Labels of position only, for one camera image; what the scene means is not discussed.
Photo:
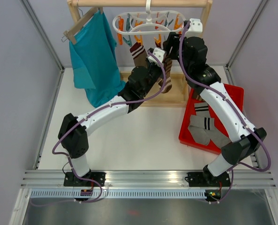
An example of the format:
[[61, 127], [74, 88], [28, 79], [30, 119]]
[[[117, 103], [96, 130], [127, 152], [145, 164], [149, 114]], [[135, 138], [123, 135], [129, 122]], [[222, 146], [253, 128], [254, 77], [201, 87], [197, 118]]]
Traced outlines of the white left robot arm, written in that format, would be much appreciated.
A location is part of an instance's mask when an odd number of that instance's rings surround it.
[[149, 63], [147, 67], [135, 67], [124, 88], [107, 103], [91, 112], [74, 116], [67, 114], [61, 124], [58, 139], [72, 169], [71, 178], [80, 186], [91, 181], [91, 169], [86, 152], [89, 149], [88, 137], [105, 123], [137, 109], [143, 102], [152, 99], [147, 94], [159, 77], [166, 77], [162, 63]]

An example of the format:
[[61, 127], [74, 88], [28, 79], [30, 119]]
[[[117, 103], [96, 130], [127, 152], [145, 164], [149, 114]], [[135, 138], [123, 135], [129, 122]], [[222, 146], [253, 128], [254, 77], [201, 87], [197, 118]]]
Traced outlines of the beige sock maroon striped cuff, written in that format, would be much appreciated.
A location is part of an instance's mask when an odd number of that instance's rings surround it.
[[163, 47], [162, 43], [155, 42], [155, 46], [156, 46], [156, 48], [164, 50], [164, 47]]

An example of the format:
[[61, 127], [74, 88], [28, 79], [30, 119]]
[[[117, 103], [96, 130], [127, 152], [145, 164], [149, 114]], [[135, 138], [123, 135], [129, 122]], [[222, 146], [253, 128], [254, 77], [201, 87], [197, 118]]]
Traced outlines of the brown striped sock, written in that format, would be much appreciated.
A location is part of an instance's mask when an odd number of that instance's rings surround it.
[[201, 97], [198, 93], [196, 93], [196, 92], [194, 92], [194, 93], [192, 94], [192, 99], [195, 99], [195, 100], [204, 102], [204, 100], [202, 99], [202, 97]]
[[160, 88], [162, 86], [164, 87], [161, 91], [163, 94], [168, 93], [170, 89], [172, 88], [172, 81], [170, 77], [171, 68], [172, 68], [172, 60], [170, 58], [165, 58], [164, 60], [164, 69], [165, 69], [165, 76], [166, 76], [166, 82], [164, 82], [163, 78], [158, 79], [158, 85]]

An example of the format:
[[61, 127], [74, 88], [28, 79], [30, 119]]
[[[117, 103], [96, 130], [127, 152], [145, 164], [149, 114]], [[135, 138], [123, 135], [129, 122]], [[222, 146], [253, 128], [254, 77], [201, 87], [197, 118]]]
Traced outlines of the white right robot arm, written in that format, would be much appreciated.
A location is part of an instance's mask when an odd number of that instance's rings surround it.
[[230, 143], [221, 148], [219, 156], [203, 168], [202, 181], [207, 186], [214, 185], [260, 147], [267, 150], [263, 143], [267, 133], [243, 115], [219, 75], [207, 65], [208, 48], [202, 38], [170, 32], [163, 47], [168, 58], [179, 62], [188, 85], [211, 107], [230, 139]]

